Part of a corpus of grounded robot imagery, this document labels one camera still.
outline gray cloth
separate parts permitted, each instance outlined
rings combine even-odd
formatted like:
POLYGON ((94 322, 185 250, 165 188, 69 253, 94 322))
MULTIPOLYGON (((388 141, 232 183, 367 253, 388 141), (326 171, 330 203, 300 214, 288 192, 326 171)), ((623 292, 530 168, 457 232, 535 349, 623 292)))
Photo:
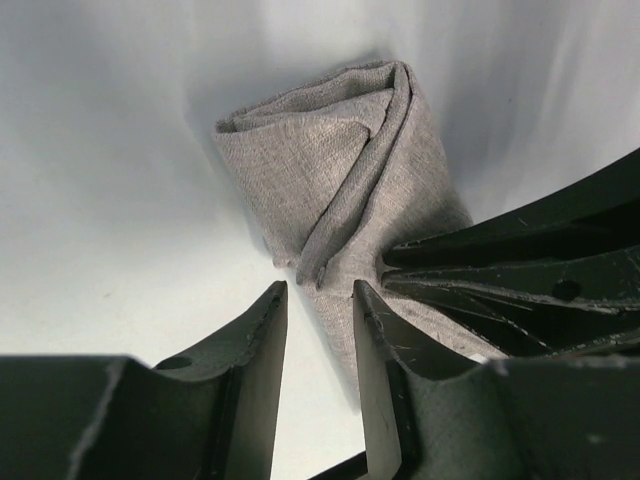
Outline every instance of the gray cloth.
POLYGON ((296 270, 352 380, 356 279, 368 281, 398 314, 444 345, 495 356, 448 318, 380 286, 385 250, 470 224, 408 65, 340 70, 235 112, 216 124, 214 140, 274 264, 296 270))

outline fabric fold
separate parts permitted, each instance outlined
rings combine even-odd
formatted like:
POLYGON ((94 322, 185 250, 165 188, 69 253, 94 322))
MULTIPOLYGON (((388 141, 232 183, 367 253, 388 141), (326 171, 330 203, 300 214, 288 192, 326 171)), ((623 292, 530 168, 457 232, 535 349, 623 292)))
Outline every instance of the fabric fold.
POLYGON ((274 264, 295 269, 354 383, 356 279, 444 345, 500 355, 435 310, 380 286, 385 250, 470 224, 408 65, 340 70, 221 120, 214 140, 274 264))

